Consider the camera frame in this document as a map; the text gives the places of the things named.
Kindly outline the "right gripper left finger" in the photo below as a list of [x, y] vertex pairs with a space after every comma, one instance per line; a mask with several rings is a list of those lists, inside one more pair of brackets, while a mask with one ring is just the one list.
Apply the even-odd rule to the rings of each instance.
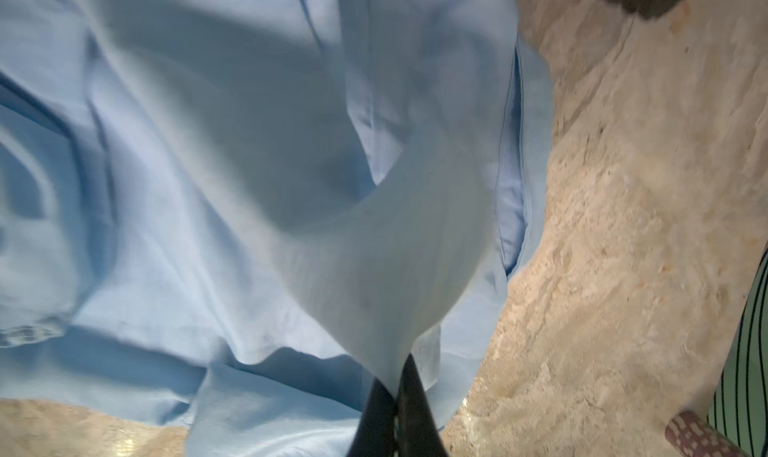
[[397, 451], [396, 415], [396, 400], [375, 379], [347, 456], [393, 457]]

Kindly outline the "light blue long sleeve shirt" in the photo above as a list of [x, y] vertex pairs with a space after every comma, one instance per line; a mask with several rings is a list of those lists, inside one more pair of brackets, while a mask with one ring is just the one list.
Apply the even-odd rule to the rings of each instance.
[[1, 395], [343, 456], [459, 410], [545, 217], [517, 0], [1, 0]]

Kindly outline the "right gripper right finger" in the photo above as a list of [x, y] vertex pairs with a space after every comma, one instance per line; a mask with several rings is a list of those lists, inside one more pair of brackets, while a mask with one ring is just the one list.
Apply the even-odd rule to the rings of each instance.
[[395, 424], [401, 457], [448, 457], [435, 425], [415, 360], [409, 355], [400, 380]]

